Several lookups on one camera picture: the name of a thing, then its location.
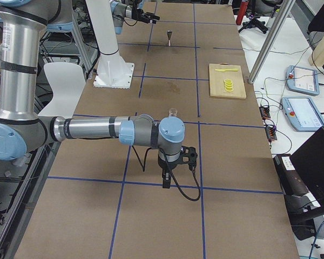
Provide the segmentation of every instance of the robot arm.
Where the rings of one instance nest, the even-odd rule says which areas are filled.
[[[45,0],[0,0],[0,16],[4,22],[0,160],[13,160],[45,144],[65,139],[118,138],[122,144],[159,149],[158,164],[163,170],[164,188],[170,187],[174,178],[172,169],[179,164],[188,164],[195,179],[197,153],[194,148],[182,146],[185,126],[177,117],[167,117],[161,122],[148,115],[80,120],[42,117],[33,111],[39,36],[48,22],[56,29],[72,23],[70,1],[50,0],[49,3],[50,8],[46,8]]]
[[[133,2],[132,6],[123,4],[117,0],[109,0],[109,2],[116,34],[121,34],[125,18],[153,24],[160,20],[159,16],[150,12],[144,12],[142,9],[138,8],[135,2]]]

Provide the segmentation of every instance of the table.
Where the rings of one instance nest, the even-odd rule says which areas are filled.
[[[162,189],[156,151],[143,173],[117,140],[67,140],[15,258],[298,258],[252,85],[245,100],[209,96],[209,63],[241,65],[248,77],[231,7],[146,3],[144,10],[161,21],[125,26],[118,36],[120,54],[136,64],[131,88],[94,88],[89,80],[75,117],[160,120],[177,108],[184,145],[199,154],[201,200]],[[187,166],[174,173],[196,196]]]

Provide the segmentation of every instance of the silver robot arm segment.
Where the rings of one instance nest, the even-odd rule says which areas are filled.
[[[161,122],[155,122],[149,115],[102,119],[57,117],[51,123],[51,136],[56,141],[118,138],[124,145],[159,148],[165,153],[168,162],[179,158],[185,137],[185,125],[177,117],[167,117]],[[165,160],[162,151],[159,157]]]

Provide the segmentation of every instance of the blue tape grid line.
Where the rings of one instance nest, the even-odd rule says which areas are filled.
[[[140,89],[139,89],[138,98],[141,97],[141,92],[142,92],[142,90],[143,90],[143,82],[144,82],[144,77],[145,77],[145,69],[146,69],[146,63],[144,63],[143,75],[142,75],[142,77],[141,77],[141,82],[140,82]]]
[[[195,25],[195,6],[193,4],[193,27],[194,27],[194,56],[195,56],[195,83],[197,86],[197,115],[200,117],[199,107],[199,88],[198,88],[198,64],[197,64],[197,29]],[[200,124],[198,121],[198,153],[199,153],[199,176],[200,176],[200,206],[201,206],[201,233],[202,233],[202,247],[203,259],[206,259],[206,243],[205,243],[205,216],[204,216],[204,191],[203,191],[203,167],[201,163],[201,137]]]
[[[107,183],[118,183],[126,185],[144,185],[144,186],[158,186],[162,187],[161,183],[154,182],[134,182],[134,181],[119,181],[119,180],[106,180],[106,179],[94,179],[94,178],[79,178],[79,177],[69,177],[69,176],[48,176],[48,179],[57,180],[70,180],[70,181],[82,181],[82,182],[107,182]],[[181,188],[185,189],[196,189],[196,186],[180,185]],[[248,189],[235,189],[235,188],[220,188],[220,187],[209,187],[203,186],[203,190],[218,190],[223,192],[237,192],[237,193],[264,193],[264,194],[283,194],[282,192],[275,192],[270,190],[248,190]]]
[[[157,77],[157,76],[145,76],[147,78],[157,78],[157,79],[175,79],[175,80],[192,80],[196,81],[195,78],[182,78],[182,77]],[[209,81],[209,79],[200,79],[198,81]]]
[[[200,175],[200,206],[201,206],[201,233],[202,233],[202,244],[203,244],[203,259],[206,259],[206,243],[205,243],[205,213],[204,213],[204,187],[203,187],[203,165],[201,158],[201,133],[200,124],[198,122],[198,148],[199,148],[199,175]]]
[[[127,151],[125,172],[124,172],[124,176],[123,176],[123,181],[121,183],[120,197],[119,197],[119,202],[118,202],[117,213],[116,213],[116,216],[115,216],[115,223],[114,223],[114,228],[113,228],[112,241],[110,243],[110,250],[109,250],[108,259],[111,259],[112,258],[113,246],[114,246],[114,240],[115,240],[115,234],[116,234],[116,231],[117,231],[117,225],[118,225],[118,220],[119,220],[119,213],[120,213],[121,201],[122,201],[122,198],[123,198],[124,187],[125,187],[126,173],[127,173],[127,168],[129,166],[130,151],[131,151],[131,147],[129,147],[129,150]]]
[[[194,28],[194,57],[195,57],[195,85],[197,89],[197,116],[200,117],[198,64],[197,64],[197,30],[195,28],[195,7],[193,4],[193,28]]]

